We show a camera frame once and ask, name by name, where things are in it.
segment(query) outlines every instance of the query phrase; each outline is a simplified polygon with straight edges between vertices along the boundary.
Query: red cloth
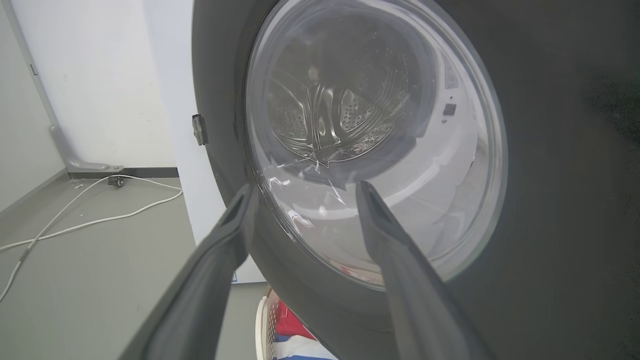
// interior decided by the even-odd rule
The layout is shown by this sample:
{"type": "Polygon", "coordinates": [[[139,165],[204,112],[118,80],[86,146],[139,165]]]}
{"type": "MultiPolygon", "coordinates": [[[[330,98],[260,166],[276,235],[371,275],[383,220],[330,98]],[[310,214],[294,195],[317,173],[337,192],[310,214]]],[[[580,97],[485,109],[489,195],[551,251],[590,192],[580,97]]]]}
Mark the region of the red cloth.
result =
{"type": "Polygon", "coordinates": [[[282,301],[278,301],[276,311],[276,332],[285,336],[302,335],[309,339],[316,339],[282,301]]]}

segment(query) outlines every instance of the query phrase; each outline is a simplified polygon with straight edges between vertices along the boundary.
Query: gray floor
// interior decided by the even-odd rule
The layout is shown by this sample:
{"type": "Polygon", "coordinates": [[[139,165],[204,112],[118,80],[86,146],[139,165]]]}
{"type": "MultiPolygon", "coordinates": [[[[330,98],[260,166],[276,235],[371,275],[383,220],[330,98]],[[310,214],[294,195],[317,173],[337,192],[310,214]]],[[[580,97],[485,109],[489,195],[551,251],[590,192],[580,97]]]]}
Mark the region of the gray floor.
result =
{"type": "MultiPolygon", "coordinates": [[[[179,186],[178,179],[158,181],[179,186]]],[[[93,182],[62,177],[3,215],[0,246],[35,237],[93,182]]],[[[173,194],[135,180],[119,189],[99,184],[47,233],[173,194]]],[[[116,359],[194,248],[182,197],[38,242],[0,303],[0,359],[116,359]]],[[[0,253],[2,288],[23,250],[0,253]]],[[[255,310],[265,287],[232,286],[217,360],[255,359],[255,310]]]]}

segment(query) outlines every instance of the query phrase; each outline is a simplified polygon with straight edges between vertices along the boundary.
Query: clothing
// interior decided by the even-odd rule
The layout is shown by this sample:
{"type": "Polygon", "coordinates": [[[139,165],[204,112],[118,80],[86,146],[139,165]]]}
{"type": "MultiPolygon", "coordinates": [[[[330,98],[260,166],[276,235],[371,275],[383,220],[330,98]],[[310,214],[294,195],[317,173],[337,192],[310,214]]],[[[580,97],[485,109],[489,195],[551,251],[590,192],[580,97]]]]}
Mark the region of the clothing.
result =
{"type": "Polygon", "coordinates": [[[317,340],[294,335],[287,341],[274,342],[273,355],[278,360],[338,360],[317,340]]]}
{"type": "Polygon", "coordinates": [[[282,301],[278,301],[276,311],[276,332],[280,335],[302,335],[309,339],[315,339],[282,301]]]}

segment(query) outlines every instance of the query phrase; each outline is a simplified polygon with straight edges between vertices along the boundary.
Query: washing machine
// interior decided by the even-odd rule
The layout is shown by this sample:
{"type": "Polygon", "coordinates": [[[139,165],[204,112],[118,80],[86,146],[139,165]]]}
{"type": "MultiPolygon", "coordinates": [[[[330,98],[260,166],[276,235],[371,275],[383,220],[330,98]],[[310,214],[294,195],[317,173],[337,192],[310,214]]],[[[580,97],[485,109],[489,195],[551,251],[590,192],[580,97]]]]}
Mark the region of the washing machine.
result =
{"type": "Polygon", "coordinates": [[[217,186],[227,204],[259,189],[250,254],[325,347],[399,356],[358,212],[367,181],[495,357],[640,354],[637,11],[195,1],[217,186]]]}

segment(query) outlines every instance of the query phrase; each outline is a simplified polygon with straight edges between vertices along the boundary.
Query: door latch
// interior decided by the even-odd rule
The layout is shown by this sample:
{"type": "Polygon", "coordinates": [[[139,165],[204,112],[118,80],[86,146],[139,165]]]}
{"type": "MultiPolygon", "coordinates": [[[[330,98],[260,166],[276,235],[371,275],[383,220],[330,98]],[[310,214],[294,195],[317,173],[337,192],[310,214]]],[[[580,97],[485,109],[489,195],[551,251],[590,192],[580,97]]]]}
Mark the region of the door latch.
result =
{"type": "Polygon", "coordinates": [[[207,137],[207,128],[204,123],[204,117],[200,114],[193,115],[193,117],[191,118],[191,123],[193,124],[193,136],[196,137],[198,145],[209,143],[209,139],[207,137]]]}

